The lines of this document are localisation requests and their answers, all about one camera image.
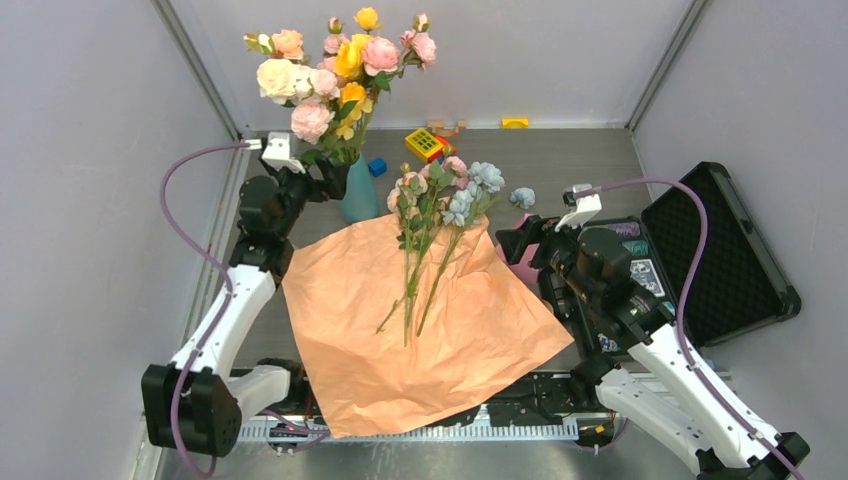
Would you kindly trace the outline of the teal ceramic vase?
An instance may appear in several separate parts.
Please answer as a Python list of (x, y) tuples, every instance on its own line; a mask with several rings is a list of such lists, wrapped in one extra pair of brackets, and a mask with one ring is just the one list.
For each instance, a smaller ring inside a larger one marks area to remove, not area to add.
[(341, 211), (347, 224), (370, 220), (380, 214), (377, 193), (362, 154), (347, 172)]

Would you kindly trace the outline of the light blue flower stem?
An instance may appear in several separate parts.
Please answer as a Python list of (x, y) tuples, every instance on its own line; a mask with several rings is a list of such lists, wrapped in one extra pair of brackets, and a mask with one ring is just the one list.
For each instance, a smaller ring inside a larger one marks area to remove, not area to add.
[(431, 190), (436, 196), (435, 219), (442, 230), (449, 232), (449, 240), (415, 330), (417, 336), (423, 333), (440, 281), (465, 231), (481, 222), (506, 186), (501, 169), (489, 162), (467, 165), (458, 156), (451, 155), (432, 166), (436, 169), (431, 169), (428, 177), (435, 181)]

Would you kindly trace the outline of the pale pink rose stem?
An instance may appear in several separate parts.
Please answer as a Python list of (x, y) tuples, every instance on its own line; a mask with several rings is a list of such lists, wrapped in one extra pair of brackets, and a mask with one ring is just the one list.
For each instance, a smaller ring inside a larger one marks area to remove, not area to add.
[(341, 91), (337, 75), (326, 69), (297, 65), (294, 83), (297, 105), (291, 113), (295, 136), (320, 152), (333, 163), (342, 163), (337, 152), (342, 124), (339, 99)]

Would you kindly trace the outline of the yellow rose stems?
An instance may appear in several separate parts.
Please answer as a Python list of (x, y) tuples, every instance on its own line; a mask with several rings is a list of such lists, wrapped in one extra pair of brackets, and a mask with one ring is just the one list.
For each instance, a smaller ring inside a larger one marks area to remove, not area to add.
[(345, 164), (359, 159), (365, 131), (373, 117), (375, 93), (365, 72), (364, 50), (372, 39), (371, 32), (380, 26), (379, 14), (373, 7), (361, 8), (353, 19), (362, 33), (350, 38), (343, 35), (338, 18), (328, 21), (328, 32), (335, 41), (333, 71), (342, 80), (338, 100), (341, 113), (334, 135), (339, 139), (339, 159)]

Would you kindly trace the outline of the paper flower bouquet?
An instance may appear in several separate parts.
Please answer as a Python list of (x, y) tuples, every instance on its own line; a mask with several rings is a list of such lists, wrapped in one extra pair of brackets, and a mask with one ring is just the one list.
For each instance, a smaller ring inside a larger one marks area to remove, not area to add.
[(414, 326), (413, 313), (420, 290), (424, 261), (431, 245), (444, 227), (450, 200), (444, 191), (468, 184), (468, 170), (458, 156), (450, 155), (415, 171), (404, 163), (401, 176), (387, 197), (387, 206), (397, 216), (400, 233), (396, 240), (404, 252), (404, 287), (386, 316), (403, 312), (403, 344), (409, 345)]

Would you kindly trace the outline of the cream white rose stems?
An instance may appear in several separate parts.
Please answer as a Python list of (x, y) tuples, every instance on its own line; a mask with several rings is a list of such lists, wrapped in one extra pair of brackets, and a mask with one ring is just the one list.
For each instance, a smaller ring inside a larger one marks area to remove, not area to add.
[(260, 96), (278, 105), (297, 104), (310, 97), (311, 69), (287, 59), (267, 59), (256, 71)]

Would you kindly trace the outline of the peach wrapping paper sheet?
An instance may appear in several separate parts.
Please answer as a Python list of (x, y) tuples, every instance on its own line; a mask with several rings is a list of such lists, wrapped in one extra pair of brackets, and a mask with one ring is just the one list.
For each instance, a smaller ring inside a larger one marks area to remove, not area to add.
[(475, 407), (572, 343), (542, 301), (497, 256), (485, 224), (450, 260), (442, 232), (421, 263), (386, 215), (298, 249), (282, 282), (318, 407), (337, 437), (404, 433)]

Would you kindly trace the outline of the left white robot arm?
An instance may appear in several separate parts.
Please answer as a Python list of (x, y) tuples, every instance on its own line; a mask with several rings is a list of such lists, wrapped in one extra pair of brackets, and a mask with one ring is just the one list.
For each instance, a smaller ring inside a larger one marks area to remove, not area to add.
[(239, 190), (238, 240), (210, 310), (165, 365), (150, 365), (141, 391), (150, 442), (223, 457), (245, 421), (275, 406), (298, 412), (305, 385), (280, 361), (232, 376), (235, 357), (258, 314), (279, 288), (294, 253), (290, 232), (309, 202), (340, 200), (347, 170), (326, 161), (309, 171), (268, 167)]

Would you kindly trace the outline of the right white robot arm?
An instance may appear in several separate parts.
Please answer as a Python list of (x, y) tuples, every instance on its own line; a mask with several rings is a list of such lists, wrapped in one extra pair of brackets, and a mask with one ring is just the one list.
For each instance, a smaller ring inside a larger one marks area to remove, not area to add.
[(588, 342), (570, 373), (571, 397), (584, 410), (601, 405), (666, 446), (699, 479), (800, 478), (811, 448), (796, 432), (779, 432), (756, 415), (679, 333), (679, 321), (632, 276), (631, 252), (610, 229), (566, 226), (528, 217), (496, 239), (507, 263), (528, 266), (552, 305), (561, 290), (583, 319)]

